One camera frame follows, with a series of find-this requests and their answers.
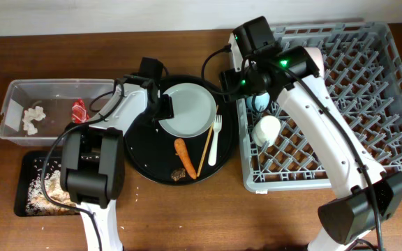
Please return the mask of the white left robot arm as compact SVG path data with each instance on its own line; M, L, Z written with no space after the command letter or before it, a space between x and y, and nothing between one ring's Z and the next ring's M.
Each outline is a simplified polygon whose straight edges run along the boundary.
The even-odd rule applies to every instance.
M116 202L125 180L124 137L139 121L162 112L173 116L172 101L161 94L160 77L125 75L114 81L110 99L87 122L71 123L53 146L62 144L61 189L72 205L46 200L82 216L89 250L123 250Z

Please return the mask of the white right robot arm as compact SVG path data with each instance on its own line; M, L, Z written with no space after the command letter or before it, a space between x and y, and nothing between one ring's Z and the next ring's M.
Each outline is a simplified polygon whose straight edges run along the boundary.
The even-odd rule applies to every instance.
M320 206L321 230L309 250L351 250L390 219L402 201L402 173L388 174L366 151L332 101L321 51L282 50L265 17L232 31L230 50L240 74L223 80L231 99L268 93L296 123L318 156L335 199Z

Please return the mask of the white plastic cup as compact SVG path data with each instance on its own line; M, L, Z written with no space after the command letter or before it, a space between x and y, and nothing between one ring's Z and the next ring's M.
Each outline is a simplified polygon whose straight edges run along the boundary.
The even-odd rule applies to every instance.
M257 146L262 147L266 142L274 145L281 129L281 122L272 115L263 116L254 126L251 137Z

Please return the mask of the pink bowl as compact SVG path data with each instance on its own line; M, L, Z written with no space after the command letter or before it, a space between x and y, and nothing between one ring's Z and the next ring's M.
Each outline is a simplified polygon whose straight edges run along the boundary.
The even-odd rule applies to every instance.
M322 52L317 47L305 47L305 50L308 52L309 56L312 58L314 63L319 69L319 76L324 78L325 76L325 65L322 57Z

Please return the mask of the light blue plastic cup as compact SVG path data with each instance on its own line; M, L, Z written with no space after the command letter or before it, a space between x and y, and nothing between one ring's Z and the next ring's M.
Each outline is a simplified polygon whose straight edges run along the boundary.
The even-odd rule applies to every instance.
M268 93L263 93L258 96L247 97L245 103L252 112L262 113L270 105L270 96Z

